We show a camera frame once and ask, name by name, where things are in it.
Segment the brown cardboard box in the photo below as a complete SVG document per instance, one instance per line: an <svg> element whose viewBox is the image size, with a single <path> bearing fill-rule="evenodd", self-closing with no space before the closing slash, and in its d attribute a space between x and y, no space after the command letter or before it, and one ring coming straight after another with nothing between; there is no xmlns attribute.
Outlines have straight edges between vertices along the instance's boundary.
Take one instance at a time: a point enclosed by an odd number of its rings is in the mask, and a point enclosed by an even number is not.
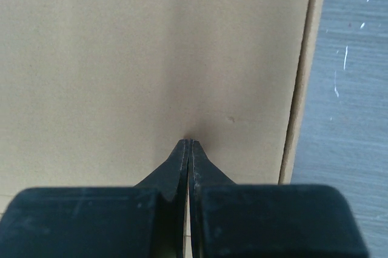
<svg viewBox="0 0 388 258"><path fill-rule="evenodd" d="M1 218L22 190L132 187L198 141L288 184L323 0L1 0Z"/></svg>

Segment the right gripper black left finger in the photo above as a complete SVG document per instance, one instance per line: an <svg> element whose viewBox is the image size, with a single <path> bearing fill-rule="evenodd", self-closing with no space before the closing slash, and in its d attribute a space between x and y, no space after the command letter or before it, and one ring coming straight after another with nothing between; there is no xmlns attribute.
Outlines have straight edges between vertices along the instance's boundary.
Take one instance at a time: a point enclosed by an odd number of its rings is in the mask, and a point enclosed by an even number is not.
<svg viewBox="0 0 388 258"><path fill-rule="evenodd" d="M35 187L1 218L2 257L182 257L189 143L132 187Z"/></svg>

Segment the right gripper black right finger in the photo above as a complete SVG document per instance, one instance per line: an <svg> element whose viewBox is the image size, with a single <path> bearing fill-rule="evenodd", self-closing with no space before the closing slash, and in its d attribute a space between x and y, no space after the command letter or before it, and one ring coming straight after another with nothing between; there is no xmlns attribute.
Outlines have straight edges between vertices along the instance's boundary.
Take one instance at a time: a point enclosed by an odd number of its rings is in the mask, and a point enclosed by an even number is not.
<svg viewBox="0 0 388 258"><path fill-rule="evenodd" d="M345 197L315 184L241 185L188 150L193 257L368 257Z"/></svg>

